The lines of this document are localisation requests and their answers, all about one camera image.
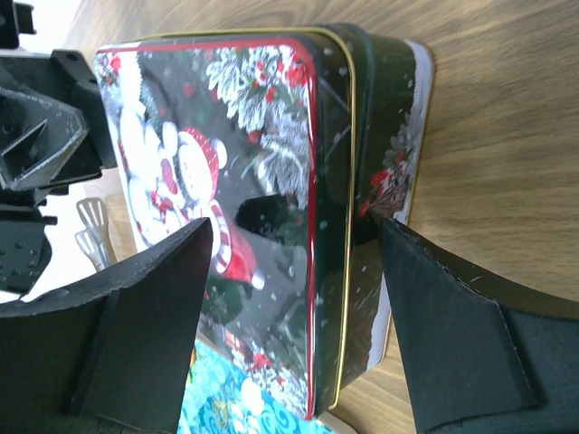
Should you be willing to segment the gold cookie tin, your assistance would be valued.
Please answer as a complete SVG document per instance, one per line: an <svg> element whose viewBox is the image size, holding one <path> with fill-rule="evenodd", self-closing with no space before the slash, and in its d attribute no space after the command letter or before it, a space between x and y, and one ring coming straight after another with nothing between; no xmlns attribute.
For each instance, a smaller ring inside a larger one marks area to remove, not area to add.
<svg viewBox="0 0 579 434"><path fill-rule="evenodd" d="M382 220L406 223L434 81L431 51L421 42L372 34L354 24L331 24L352 59L350 85L356 143L346 148L346 189L353 196L342 222L348 247L326 247L318 265L342 269L321 278L316 313L316 407L337 405L340 391L379 364L391 308L381 265Z"/></svg>

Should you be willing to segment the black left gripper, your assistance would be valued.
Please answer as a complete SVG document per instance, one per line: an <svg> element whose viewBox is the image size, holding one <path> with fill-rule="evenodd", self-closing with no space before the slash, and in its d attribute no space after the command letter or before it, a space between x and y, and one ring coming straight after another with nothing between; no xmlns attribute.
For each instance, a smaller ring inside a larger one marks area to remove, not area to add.
<svg viewBox="0 0 579 434"><path fill-rule="evenodd" d="M22 52L33 6L1 3L1 289L30 292L52 257L50 194L116 167L96 78L80 52Z"/></svg>

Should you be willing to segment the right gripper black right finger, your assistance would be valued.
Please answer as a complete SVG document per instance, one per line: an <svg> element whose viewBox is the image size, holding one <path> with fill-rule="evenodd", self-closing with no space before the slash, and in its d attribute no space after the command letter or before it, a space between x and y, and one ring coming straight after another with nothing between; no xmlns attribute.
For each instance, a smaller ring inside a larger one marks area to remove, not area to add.
<svg viewBox="0 0 579 434"><path fill-rule="evenodd" d="M380 253L420 433L575 433L578 305L383 222Z"/></svg>

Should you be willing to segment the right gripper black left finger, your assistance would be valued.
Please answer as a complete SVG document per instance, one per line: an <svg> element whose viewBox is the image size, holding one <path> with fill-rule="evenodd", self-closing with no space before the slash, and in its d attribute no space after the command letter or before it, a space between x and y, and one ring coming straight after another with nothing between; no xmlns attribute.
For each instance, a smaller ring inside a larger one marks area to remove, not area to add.
<svg viewBox="0 0 579 434"><path fill-rule="evenodd" d="M33 301L1 307L4 433L173 433L211 261L203 218Z"/></svg>

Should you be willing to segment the metal tongs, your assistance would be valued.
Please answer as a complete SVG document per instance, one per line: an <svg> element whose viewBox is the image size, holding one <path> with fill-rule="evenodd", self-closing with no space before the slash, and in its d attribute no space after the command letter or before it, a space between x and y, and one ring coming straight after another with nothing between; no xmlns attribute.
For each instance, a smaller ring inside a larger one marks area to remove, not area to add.
<svg viewBox="0 0 579 434"><path fill-rule="evenodd" d="M85 227L75 234L78 247L97 272L115 264L117 257L109 236L109 216L105 203L98 197L89 197L78 201L76 209Z"/></svg>

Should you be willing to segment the gold tin lid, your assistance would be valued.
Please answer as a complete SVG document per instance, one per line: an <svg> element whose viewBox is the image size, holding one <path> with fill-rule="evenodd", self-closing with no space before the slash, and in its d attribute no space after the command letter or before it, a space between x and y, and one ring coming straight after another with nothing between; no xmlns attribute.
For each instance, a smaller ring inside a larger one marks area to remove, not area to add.
<svg viewBox="0 0 579 434"><path fill-rule="evenodd" d="M213 232L198 333L309 420L350 233L351 59L321 26L153 37L94 69L135 241Z"/></svg>

